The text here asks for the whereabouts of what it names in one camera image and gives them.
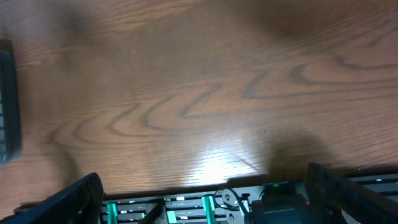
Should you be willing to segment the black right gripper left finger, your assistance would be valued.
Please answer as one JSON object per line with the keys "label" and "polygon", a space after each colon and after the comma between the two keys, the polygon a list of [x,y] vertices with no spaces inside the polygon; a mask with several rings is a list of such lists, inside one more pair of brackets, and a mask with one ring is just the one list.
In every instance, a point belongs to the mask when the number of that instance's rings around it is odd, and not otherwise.
{"label": "black right gripper left finger", "polygon": [[93,172],[39,204],[3,218],[1,223],[97,223],[103,197],[101,179]]}

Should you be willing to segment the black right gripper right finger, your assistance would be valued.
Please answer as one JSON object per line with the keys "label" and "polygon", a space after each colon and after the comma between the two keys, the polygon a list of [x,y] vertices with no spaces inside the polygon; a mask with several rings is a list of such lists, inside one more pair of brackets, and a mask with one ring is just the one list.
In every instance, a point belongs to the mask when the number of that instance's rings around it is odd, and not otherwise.
{"label": "black right gripper right finger", "polygon": [[360,223],[397,223],[397,202],[320,164],[308,165],[304,184],[315,223],[346,223],[343,212]]}

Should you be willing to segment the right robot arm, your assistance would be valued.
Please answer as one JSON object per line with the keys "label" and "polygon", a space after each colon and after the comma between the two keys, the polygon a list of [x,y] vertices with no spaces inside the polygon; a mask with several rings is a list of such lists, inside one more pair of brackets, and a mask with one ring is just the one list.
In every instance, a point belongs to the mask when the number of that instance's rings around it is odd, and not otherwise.
{"label": "right robot arm", "polygon": [[396,223],[397,172],[344,177],[311,163],[303,180],[106,195],[91,173],[4,223]]}

